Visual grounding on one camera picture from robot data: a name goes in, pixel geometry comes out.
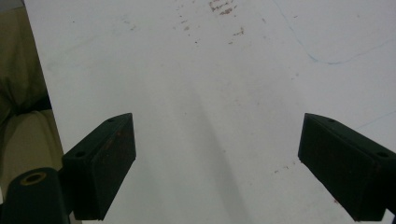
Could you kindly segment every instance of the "beige fabric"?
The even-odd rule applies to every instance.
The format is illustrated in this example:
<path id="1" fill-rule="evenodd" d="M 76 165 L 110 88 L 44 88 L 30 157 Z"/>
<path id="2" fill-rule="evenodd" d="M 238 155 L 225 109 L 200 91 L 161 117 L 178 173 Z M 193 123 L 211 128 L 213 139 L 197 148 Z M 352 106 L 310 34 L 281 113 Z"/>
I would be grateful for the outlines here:
<path id="1" fill-rule="evenodd" d="M 0 124 L 46 94 L 26 8 L 0 13 Z"/>
<path id="2" fill-rule="evenodd" d="M 27 171 L 62 168 L 62 147 L 52 110 L 12 117 L 3 130 L 2 169 L 3 194 L 8 184 Z"/>
<path id="3" fill-rule="evenodd" d="M 47 95 L 24 7 L 0 13 L 0 186 L 39 167 L 61 168 L 52 111 L 19 115 Z"/>

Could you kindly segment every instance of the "screw hole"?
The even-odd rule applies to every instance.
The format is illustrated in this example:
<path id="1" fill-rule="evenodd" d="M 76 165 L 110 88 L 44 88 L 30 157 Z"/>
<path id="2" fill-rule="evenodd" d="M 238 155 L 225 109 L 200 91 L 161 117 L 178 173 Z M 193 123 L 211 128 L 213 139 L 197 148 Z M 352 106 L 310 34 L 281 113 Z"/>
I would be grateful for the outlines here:
<path id="1" fill-rule="evenodd" d="M 388 155 L 387 153 L 385 153 L 385 152 L 377 152 L 376 155 L 378 155 L 378 156 L 380 156 L 380 157 L 382 157 L 382 158 L 387 158 L 387 157 L 389 157 L 389 155 Z"/>
<path id="2" fill-rule="evenodd" d="M 83 151 L 76 153 L 76 157 L 78 157 L 78 158 L 83 157 L 83 156 L 85 156 L 85 152 L 83 152 Z"/>
<path id="3" fill-rule="evenodd" d="M 47 176 L 44 172 L 34 173 L 26 176 L 23 180 L 21 180 L 21 185 L 29 186 L 41 182 Z"/>

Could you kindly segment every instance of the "stain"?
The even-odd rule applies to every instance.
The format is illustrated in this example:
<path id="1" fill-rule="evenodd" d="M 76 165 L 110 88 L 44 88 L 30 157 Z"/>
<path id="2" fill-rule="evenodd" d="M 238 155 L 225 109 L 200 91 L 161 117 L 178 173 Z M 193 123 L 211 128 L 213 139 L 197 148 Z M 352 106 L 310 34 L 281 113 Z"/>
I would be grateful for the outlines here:
<path id="1" fill-rule="evenodd" d="M 245 33 L 244 27 L 241 26 L 241 30 L 238 33 L 233 34 L 233 35 L 243 35 L 244 33 Z"/>
<path id="2" fill-rule="evenodd" d="M 241 105 L 241 104 L 239 103 L 239 100 L 238 100 L 238 99 L 235 99 L 235 100 L 233 100 L 233 101 L 236 102 L 237 105 L 239 105 L 239 106 Z"/>
<path id="3" fill-rule="evenodd" d="M 121 18 L 121 21 L 123 23 L 125 23 L 125 24 L 130 24 L 131 23 L 131 21 L 128 20 L 128 15 L 127 14 L 122 15 L 120 18 Z"/>
<path id="4" fill-rule="evenodd" d="M 220 15 L 230 14 L 230 12 L 232 12 L 232 11 L 233 11 L 233 9 L 230 7 L 230 8 L 228 8 L 228 9 L 226 9 L 226 10 L 220 12 Z"/>
<path id="5" fill-rule="evenodd" d="M 231 11 L 233 11 L 233 8 L 236 8 L 236 6 L 232 6 L 233 0 L 212 0 L 209 2 L 209 6 L 212 9 L 213 12 L 215 11 L 221 11 L 220 15 L 225 15 L 229 14 Z"/>
<path id="6" fill-rule="evenodd" d="M 295 161 L 292 161 L 292 165 L 295 166 L 295 165 L 296 165 L 296 162 L 295 162 Z M 279 173 L 279 172 L 282 171 L 282 170 L 289 170 L 289 169 L 290 169 L 290 166 L 289 166 L 289 165 L 284 165 L 284 166 L 282 167 L 282 169 L 278 169 L 278 170 L 274 171 L 274 173 L 276 174 L 276 173 Z"/>

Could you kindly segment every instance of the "white surface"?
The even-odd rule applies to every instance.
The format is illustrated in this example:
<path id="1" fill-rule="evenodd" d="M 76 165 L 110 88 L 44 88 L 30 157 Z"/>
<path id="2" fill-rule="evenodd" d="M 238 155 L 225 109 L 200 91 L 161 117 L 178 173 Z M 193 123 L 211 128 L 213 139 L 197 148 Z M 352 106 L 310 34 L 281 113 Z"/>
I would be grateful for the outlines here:
<path id="1" fill-rule="evenodd" d="M 304 113 L 396 148 L 392 0 L 26 6 L 65 151 L 134 113 L 104 223 L 353 223 L 297 158 Z"/>

